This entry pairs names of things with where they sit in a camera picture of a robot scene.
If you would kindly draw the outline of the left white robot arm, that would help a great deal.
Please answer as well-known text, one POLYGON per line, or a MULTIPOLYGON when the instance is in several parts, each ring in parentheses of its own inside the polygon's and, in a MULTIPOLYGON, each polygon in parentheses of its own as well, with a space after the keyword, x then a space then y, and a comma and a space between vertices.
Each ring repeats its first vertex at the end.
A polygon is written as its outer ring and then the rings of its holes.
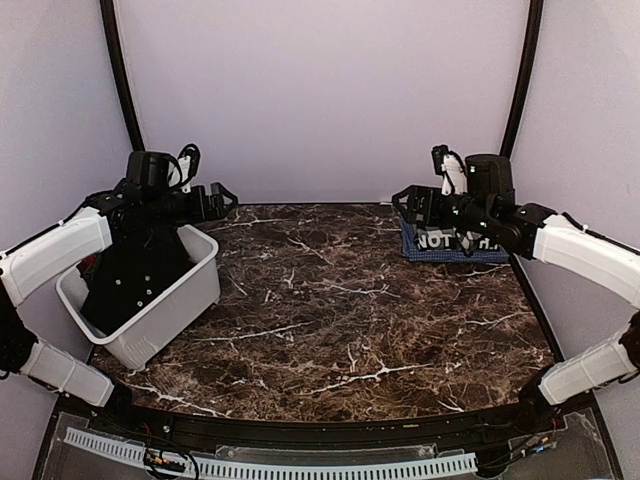
POLYGON ((218 243, 199 224, 238 204, 220 183, 193 184, 199 149, 135 151, 112 189, 1 254, 1 368, 102 408, 120 436, 141 427, 129 389, 30 331, 19 306, 54 282, 85 336, 139 371, 220 298, 218 243))

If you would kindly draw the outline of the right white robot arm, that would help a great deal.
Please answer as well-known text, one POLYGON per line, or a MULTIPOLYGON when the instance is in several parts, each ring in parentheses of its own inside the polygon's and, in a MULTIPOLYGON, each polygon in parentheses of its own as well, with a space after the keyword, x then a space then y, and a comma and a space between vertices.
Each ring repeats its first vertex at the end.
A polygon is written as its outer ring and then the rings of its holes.
MULTIPOLYGON (((505 156, 461 158, 447 146, 432 150, 439 187, 411 185, 392 203, 405 222, 418 228, 451 228, 474 233, 507 253, 561 267, 639 305, 639 252, 578 223, 567 213, 536 204, 517 204, 511 162, 505 156)), ((583 353, 537 375, 521 392, 524 401, 510 413, 521 434, 534 432, 549 406, 612 381, 639 374, 639 317, 583 353)))

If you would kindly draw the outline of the black long sleeve shirt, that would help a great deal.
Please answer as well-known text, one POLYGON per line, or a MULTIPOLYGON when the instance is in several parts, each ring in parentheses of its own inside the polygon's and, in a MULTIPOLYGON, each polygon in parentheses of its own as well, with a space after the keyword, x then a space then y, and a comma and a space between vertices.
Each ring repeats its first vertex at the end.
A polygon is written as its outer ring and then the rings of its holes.
POLYGON ((88 288, 81 314, 110 335, 193 267, 175 227, 138 232, 77 266, 88 288))

